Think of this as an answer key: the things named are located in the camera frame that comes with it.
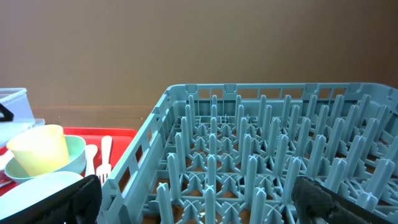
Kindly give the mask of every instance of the light green bowl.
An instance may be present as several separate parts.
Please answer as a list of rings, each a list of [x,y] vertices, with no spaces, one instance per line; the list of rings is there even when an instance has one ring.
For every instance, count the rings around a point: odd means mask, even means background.
[[[86,167],[85,146],[86,141],[79,136],[65,136],[69,152],[69,163],[54,172],[69,171],[81,174]],[[12,158],[6,165],[4,173],[13,181],[21,184],[34,177],[30,177],[15,158]]]

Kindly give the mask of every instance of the wall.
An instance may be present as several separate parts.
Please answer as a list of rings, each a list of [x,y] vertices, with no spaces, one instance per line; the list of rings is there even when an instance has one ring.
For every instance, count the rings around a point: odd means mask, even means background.
[[[394,0],[2,0],[0,87],[26,87],[51,123],[135,128],[175,83],[397,87],[397,11]]]

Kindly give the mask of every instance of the yellow cup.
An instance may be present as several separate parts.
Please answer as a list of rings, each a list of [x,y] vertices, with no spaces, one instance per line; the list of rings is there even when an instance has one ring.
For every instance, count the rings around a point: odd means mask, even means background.
[[[31,177],[55,171],[69,163],[67,142],[59,125],[27,130],[12,138],[7,148]]]

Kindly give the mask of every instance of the red plastic tray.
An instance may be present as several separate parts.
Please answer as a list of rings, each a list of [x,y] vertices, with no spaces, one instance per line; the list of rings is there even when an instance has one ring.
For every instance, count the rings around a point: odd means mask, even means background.
[[[112,136],[112,149],[111,156],[109,158],[109,163],[112,168],[118,163],[120,157],[123,155],[124,151],[130,145],[130,142],[137,134],[134,129],[124,129],[124,128],[71,128],[63,127],[64,134],[72,134],[81,136],[86,140],[86,144],[94,144],[98,146],[98,152],[94,157],[94,167],[95,169],[101,165],[101,139],[104,136]],[[0,155],[6,152],[6,147],[0,148]],[[13,189],[16,182],[12,182],[3,187],[0,187],[0,196]]]

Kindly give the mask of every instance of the blue dish rack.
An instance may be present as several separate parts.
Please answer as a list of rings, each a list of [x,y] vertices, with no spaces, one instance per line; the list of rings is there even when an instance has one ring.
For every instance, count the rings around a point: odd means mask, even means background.
[[[297,223],[290,195],[306,175],[397,223],[397,110],[398,90],[375,83],[171,86],[104,184],[97,222]]]

